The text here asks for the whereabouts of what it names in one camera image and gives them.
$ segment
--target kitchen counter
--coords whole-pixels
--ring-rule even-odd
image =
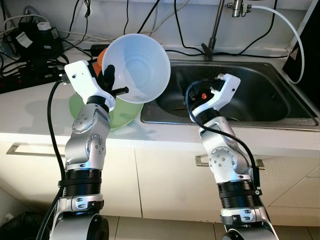
[[[76,51],[70,51],[67,56],[70,62],[88,58]],[[186,58],[177,54],[170,54],[169,57],[170,59],[201,60],[201,57]],[[284,64],[283,59],[216,56],[214,60],[267,62],[287,79],[286,74],[281,70]],[[47,102],[53,85],[49,83],[0,94],[0,141],[51,143],[47,123]],[[298,89],[297,92],[319,116],[319,112],[305,96]],[[69,112],[69,98],[74,93],[70,84],[61,84],[54,94],[51,115],[58,144],[65,144],[72,133],[73,118]],[[320,156],[320,132],[245,127],[233,127],[233,130],[237,137],[248,145],[253,154],[289,157]],[[140,121],[140,115],[130,124],[111,131],[107,144],[205,152],[197,126],[143,123]]]

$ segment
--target cabinet handle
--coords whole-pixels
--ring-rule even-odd
[[[208,157],[208,154],[195,156],[195,165],[197,167],[209,167],[209,163],[201,161],[201,158],[204,158],[204,157]]]
[[[39,152],[22,152],[22,151],[16,151],[18,147],[20,146],[20,143],[14,143],[9,150],[6,152],[7,155],[16,155],[16,156],[32,156],[32,157],[48,157],[48,158],[56,158],[55,154],[51,153],[39,153]]]
[[[262,159],[257,159],[255,165],[258,167],[259,170],[266,170],[266,166]]]

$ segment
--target stainless steel sink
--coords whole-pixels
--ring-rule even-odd
[[[144,105],[141,120],[193,124],[184,102],[188,85],[221,73],[241,79],[231,102],[220,110],[231,126],[319,131],[319,118],[271,64],[261,62],[172,61],[167,88],[156,100]]]

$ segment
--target faucet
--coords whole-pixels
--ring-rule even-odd
[[[215,17],[215,22],[213,26],[212,36],[209,39],[208,46],[206,46],[204,43],[201,44],[201,47],[205,53],[203,56],[203,59],[205,61],[212,61],[214,56],[214,49],[216,45],[217,40],[217,31],[222,15],[222,10],[224,8],[225,0],[220,0],[218,12]],[[250,4],[244,4],[244,0],[234,0],[234,2],[229,2],[227,4],[227,7],[229,9],[232,9],[232,17],[238,18],[238,17],[245,17],[246,13],[250,13],[251,5]]]

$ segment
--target green bowl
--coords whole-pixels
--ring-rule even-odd
[[[84,106],[82,98],[73,94],[69,99],[69,110],[71,116],[76,119],[81,108]],[[120,98],[115,98],[115,107],[109,112],[111,130],[119,129],[132,122],[142,110],[143,103],[130,103]]]

